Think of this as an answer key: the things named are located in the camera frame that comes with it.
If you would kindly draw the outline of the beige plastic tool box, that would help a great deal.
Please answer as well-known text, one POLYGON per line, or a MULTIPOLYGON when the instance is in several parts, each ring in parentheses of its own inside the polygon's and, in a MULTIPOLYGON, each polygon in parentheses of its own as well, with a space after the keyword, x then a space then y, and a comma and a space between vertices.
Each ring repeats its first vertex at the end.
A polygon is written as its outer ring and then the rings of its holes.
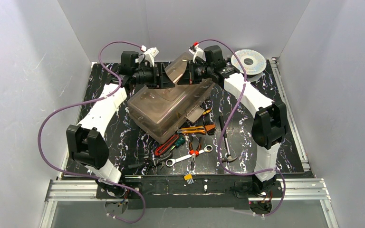
MULTIPOLYGON (((192 55, 183 53, 174 61, 189 61, 192 55)), ((174 61, 165 66, 171 80, 174 61)), ((127 102, 130 118, 159 143, 166 142, 186 121, 195 122, 201 116, 201 104, 214 87, 210 79, 195 85, 175 85, 169 89, 150 89, 143 85, 127 102)))

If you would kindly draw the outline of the orange handled pliers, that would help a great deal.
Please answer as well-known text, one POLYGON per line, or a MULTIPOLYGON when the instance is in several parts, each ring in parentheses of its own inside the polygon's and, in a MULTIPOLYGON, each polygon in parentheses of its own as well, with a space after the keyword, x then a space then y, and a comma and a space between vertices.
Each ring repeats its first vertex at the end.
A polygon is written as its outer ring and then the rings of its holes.
POLYGON ((198 138, 198 145, 196 147, 196 149, 193 147, 193 142, 194 142, 194 137, 191 136, 190 137, 190 141, 189 141, 189 154, 191 156, 191 159, 190 159, 190 171, 193 171, 194 170, 194 167, 195 167, 195 160, 196 160, 196 157, 199 155, 199 150, 201 150, 202 148, 202 143, 203 143, 203 139, 202 137, 199 137, 198 138))

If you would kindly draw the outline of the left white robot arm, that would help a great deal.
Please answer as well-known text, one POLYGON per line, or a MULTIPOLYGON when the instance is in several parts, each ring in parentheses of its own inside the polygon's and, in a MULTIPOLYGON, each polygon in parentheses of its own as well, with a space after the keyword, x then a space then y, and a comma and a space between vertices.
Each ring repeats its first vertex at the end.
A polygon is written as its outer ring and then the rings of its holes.
POLYGON ((109 160, 109 148, 103 139, 107 126, 119 106, 136 85, 145 85, 149 89, 174 88, 162 63, 155 63, 159 53, 155 47, 143 52, 139 62, 139 53, 123 51, 118 66, 118 77, 111 75, 89 113, 77 124, 67 128, 67 144, 72 160, 90 169, 99 180, 106 184, 118 183, 121 172, 109 160))

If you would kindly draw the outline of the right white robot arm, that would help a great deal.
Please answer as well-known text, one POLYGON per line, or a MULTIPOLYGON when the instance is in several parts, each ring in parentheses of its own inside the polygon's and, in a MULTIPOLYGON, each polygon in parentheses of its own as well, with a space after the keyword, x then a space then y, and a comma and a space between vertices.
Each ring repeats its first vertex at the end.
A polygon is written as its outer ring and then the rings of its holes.
POLYGON ((201 49, 195 42, 189 52, 193 57, 175 83, 194 85, 211 79, 250 111, 254 118, 251 136, 257 145, 256 166, 250 175, 254 190, 266 191, 276 181, 277 153, 288 132, 286 105, 273 101, 251 85, 242 58, 236 54, 228 64, 217 45, 201 49))

